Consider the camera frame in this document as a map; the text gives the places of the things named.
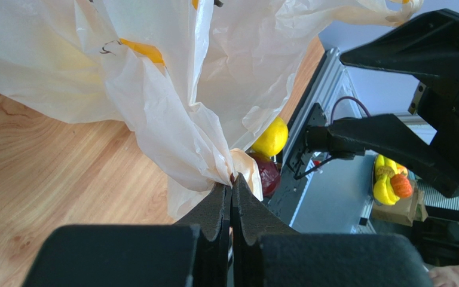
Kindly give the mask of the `dark red fake apple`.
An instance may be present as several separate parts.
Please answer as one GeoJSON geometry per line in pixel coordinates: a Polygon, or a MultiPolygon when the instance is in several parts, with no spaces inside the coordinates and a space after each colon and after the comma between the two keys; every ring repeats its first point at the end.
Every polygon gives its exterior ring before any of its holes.
{"type": "Polygon", "coordinates": [[[277,165],[272,159],[263,154],[250,152],[248,155],[256,161],[258,166],[263,197],[271,197],[279,188],[281,181],[280,171],[277,165]]]}

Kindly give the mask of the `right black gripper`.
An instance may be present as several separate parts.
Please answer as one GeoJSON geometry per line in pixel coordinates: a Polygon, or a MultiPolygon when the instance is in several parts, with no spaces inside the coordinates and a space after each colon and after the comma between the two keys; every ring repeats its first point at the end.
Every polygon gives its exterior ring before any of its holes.
{"type": "Polygon", "coordinates": [[[393,114],[336,120],[327,127],[329,154],[350,160],[375,151],[405,166],[445,197],[459,196],[459,13],[449,9],[423,13],[342,53],[340,61],[416,77],[413,109],[436,134],[428,145],[393,114]]]}

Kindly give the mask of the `translucent white plastic bag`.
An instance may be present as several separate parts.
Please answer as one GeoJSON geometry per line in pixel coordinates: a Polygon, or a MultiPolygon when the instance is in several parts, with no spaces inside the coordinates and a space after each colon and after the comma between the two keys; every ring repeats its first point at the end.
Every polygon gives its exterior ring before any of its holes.
{"type": "Polygon", "coordinates": [[[0,94],[66,123],[118,120],[169,177],[180,218],[286,104],[309,43],[334,21],[398,26],[422,1],[0,1],[0,94]]]}

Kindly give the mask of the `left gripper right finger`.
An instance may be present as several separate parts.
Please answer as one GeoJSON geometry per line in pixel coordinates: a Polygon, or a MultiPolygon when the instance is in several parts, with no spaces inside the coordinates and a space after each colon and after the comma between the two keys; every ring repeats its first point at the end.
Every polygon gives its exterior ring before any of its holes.
{"type": "Polygon", "coordinates": [[[235,286],[432,286],[423,261],[398,234],[302,234],[233,180],[235,286]]]}

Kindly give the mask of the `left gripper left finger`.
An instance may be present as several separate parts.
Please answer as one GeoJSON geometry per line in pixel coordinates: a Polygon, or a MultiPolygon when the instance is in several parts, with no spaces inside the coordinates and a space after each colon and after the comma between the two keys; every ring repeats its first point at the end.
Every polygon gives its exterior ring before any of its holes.
{"type": "Polygon", "coordinates": [[[65,225],[24,286],[226,286],[231,189],[216,184],[172,225],[65,225]]]}

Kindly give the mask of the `person hand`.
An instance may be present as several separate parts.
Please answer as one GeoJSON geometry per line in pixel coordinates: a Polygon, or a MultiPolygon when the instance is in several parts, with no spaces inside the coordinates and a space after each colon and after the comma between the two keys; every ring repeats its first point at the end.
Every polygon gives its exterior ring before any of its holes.
{"type": "Polygon", "coordinates": [[[434,287],[459,287],[459,274],[452,267],[435,267],[428,274],[434,287]]]}

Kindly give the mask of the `yellow fake lemon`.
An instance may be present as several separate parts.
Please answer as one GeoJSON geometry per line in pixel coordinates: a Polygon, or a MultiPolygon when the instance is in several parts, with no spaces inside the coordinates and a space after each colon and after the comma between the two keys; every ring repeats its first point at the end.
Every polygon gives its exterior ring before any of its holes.
{"type": "Polygon", "coordinates": [[[277,155],[286,145],[289,130],[280,117],[276,117],[263,134],[253,143],[251,149],[267,157],[277,155]]]}

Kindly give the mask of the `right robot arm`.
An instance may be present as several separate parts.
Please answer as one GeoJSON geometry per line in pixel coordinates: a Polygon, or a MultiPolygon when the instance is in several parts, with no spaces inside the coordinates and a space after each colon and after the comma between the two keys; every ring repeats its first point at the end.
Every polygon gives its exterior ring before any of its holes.
{"type": "Polygon", "coordinates": [[[353,159],[367,150],[414,172],[447,198],[459,196],[459,13],[423,13],[387,34],[346,51],[342,64],[409,74],[418,81],[410,110],[436,134],[425,143],[396,115],[343,118],[306,129],[310,151],[353,159]]]}

